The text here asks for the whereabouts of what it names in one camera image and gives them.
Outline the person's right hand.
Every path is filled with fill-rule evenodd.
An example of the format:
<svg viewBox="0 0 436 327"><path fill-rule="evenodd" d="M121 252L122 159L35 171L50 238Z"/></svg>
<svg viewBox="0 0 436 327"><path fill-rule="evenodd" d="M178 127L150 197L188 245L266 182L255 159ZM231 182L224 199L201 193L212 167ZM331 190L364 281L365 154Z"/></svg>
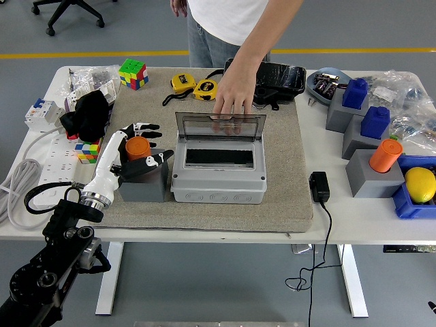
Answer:
<svg viewBox="0 0 436 327"><path fill-rule="evenodd" d="M170 0L170 9L176 17L187 17L187 0Z"/></svg>

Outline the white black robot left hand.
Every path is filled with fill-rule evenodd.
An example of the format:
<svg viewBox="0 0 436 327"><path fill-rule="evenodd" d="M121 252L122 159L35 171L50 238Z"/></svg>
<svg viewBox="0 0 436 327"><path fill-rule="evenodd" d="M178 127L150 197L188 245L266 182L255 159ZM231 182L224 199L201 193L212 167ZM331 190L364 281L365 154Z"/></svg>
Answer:
<svg viewBox="0 0 436 327"><path fill-rule="evenodd" d="M162 133L158 132L159 128L159 125L151 123L132 123L114 132L99 158L93 180L82 191L80 203L109 207L114 201L115 190L124 181L157 169L173 156L173 150L166 150L145 158L127 160L127 141L136 136L159 138L162 136Z"/></svg>

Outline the person's left hand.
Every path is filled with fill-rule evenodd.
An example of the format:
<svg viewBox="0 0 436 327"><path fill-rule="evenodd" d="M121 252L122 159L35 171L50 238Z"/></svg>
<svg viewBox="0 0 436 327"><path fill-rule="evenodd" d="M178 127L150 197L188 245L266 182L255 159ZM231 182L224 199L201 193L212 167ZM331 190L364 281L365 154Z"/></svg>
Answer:
<svg viewBox="0 0 436 327"><path fill-rule="evenodd" d="M213 114L252 114L253 96L256 85L256 69L231 65L218 84Z"/></svg>

